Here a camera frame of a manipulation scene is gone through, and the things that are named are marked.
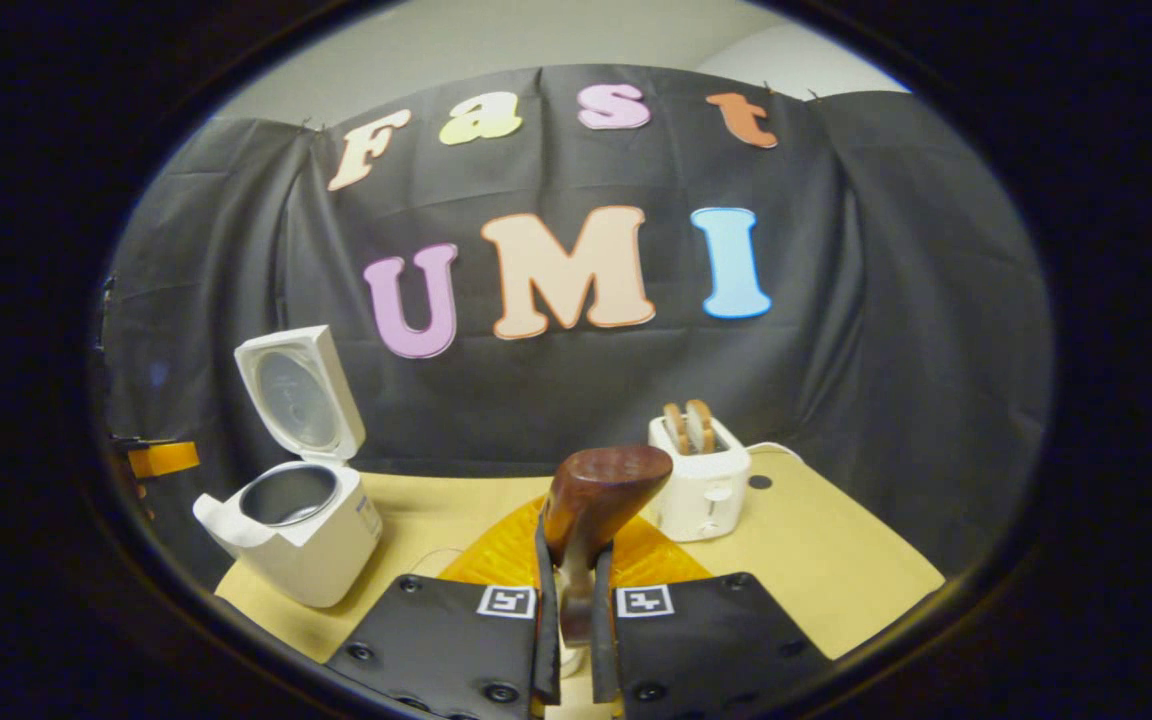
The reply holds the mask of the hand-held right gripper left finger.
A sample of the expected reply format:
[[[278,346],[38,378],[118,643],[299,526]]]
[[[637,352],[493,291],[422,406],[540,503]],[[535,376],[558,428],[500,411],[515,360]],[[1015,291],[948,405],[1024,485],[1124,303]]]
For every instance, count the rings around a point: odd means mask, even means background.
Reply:
[[[410,720],[543,720],[561,702],[558,589],[543,498],[435,577],[402,574],[326,666]]]

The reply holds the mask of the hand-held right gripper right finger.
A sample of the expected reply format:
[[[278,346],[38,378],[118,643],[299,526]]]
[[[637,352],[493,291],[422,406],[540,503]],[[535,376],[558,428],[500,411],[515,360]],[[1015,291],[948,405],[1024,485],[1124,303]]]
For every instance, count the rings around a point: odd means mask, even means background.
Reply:
[[[761,717],[832,662],[749,571],[710,574],[647,521],[596,564],[594,700],[614,717]]]

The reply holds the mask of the brown wooden spoon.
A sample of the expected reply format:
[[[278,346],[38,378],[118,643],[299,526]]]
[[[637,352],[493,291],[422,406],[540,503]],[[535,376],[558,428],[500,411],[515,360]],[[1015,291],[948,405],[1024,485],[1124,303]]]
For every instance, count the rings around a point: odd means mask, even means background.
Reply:
[[[667,452],[650,445],[586,448],[558,467],[541,524],[550,564],[559,573],[558,623],[566,646],[589,646],[596,561],[666,486],[673,469]]]

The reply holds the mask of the white rice cooker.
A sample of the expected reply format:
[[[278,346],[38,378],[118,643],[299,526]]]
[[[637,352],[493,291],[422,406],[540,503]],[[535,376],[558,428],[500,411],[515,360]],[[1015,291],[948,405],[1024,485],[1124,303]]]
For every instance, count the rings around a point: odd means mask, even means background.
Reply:
[[[293,458],[227,500],[197,497],[195,520],[276,591],[325,609],[353,588],[382,529],[349,464],[365,427],[332,331],[311,325],[252,338],[234,359],[262,424]]]

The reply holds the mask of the white toaster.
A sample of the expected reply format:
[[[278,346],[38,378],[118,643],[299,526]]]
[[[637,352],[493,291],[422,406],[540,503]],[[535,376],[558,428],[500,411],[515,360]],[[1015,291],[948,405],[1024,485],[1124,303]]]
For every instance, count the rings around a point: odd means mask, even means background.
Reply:
[[[672,541],[727,536],[738,523],[751,473],[750,454],[721,420],[713,419],[713,454],[681,456],[669,441],[664,416],[649,420],[649,445],[667,452],[673,471],[643,516]]]

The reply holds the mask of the black backdrop cloth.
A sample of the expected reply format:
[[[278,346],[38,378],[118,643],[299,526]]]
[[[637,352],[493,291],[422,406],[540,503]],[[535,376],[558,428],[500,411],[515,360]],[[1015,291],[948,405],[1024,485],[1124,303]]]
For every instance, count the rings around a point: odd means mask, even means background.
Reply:
[[[1041,264],[973,149],[914,94],[803,101],[626,65],[506,70],[338,126],[212,118],[132,210],[103,306],[106,423],[202,467],[194,520],[288,458],[234,351],[329,325],[355,465],[536,477],[700,397],[796,450],[938,570],[1023,500],[1053,361]]]

